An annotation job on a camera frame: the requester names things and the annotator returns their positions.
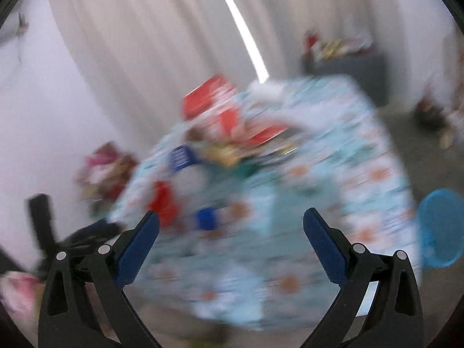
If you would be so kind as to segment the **Pepsi plastic bottle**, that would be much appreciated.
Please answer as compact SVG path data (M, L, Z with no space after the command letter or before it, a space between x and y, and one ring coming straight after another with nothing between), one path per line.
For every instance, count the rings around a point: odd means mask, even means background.
M176 174L187 167L197 166L200 161L189 145L179 145L169 154L169 166L172 174Z

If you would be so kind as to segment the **red white snack bag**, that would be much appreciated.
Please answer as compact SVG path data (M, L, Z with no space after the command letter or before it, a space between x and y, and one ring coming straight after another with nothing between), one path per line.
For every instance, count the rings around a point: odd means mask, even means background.
M236 85L215 75L182 99L187 141L255 148L284 134L289 125L272 118L247 117Z

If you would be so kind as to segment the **blue plastic trash basket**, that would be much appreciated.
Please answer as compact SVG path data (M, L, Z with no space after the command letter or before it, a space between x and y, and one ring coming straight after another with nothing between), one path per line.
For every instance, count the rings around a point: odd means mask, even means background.
M430 193L418 206L425 268L446 268L463 256L463 198L443 188Z

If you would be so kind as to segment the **pile of cardboard and bags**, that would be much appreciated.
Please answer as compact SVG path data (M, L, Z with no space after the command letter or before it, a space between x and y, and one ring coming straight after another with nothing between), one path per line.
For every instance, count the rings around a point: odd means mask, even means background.
M91 217L103 218L110 212L137 166L134 154L120 151L114 142L85 157L75 181Z

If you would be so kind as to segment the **red small packet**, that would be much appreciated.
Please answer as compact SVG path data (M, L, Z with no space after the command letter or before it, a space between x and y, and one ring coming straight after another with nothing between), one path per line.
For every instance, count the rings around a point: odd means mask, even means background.
M180 206L170 182L154 183L153 199L148 208L157 214L161 227L169 227L175 223L180 215Z

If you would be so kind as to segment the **cream window curtain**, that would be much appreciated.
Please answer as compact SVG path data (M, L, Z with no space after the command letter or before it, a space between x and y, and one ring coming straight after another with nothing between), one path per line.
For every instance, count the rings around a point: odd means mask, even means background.
M305 35L372 37L386 55L388 104L411 107L417 82L405 0L50 0L64 44L105 118L139 151L180 117L213 75L239 87L301 74Z

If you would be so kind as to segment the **grey bedside cabinet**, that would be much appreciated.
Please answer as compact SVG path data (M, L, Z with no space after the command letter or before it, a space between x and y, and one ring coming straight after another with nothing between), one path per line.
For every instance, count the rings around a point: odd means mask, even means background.
M389 102L389 75L386 56L378 51L316 62L302 56L302 68L310 75L348 75L377 107Z

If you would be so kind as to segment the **red thermos bottle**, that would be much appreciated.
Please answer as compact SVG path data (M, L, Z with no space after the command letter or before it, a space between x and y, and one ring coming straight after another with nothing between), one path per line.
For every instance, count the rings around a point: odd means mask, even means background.
M305 42L305 53L308 56L315 55L315 46L319 41L318 32L314 30L308 30L305 33L304 42Z

